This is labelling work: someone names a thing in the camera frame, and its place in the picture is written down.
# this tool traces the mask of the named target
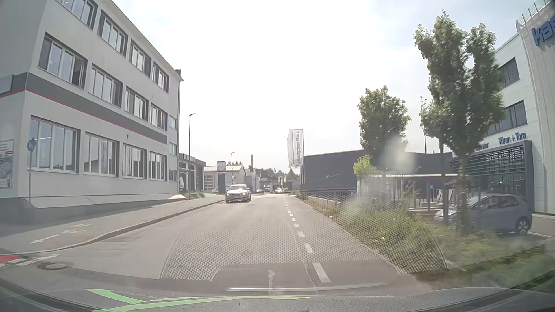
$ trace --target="red pavement marking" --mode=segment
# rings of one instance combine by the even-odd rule
[[[18,255],[0,256],[0,263],[12,261],[12,260],[15,260],[15,259],[18,259],[18,258],[19,258]]]

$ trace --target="white banner flag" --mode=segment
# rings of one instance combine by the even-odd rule
[[[287,136],[289,154],[289,163],[292,168],[298,168],[303,165],[303,160],[305,152],[302,148],[302,130],[301,129],[289,129],[289,135]]]

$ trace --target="sidewalk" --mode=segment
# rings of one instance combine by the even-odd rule
[[[205,196],[5,236],[0,238],[0,255],[50,252],[89,244],[225,200],[222,195]]]

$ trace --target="windshield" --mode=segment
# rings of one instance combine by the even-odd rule
[[[0,0],[0,293],[103,312],[547,293],[554,15]]]
[[[229,190],[246,190],[246,186],[244,185],[232,185],[229,187]]]

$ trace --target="car wheel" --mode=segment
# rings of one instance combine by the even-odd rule
[[[525,217],[520,218],[514,228],[514,233],[517,235],[526,235],[528,234],[528,230],[530,230],[530,221]]]

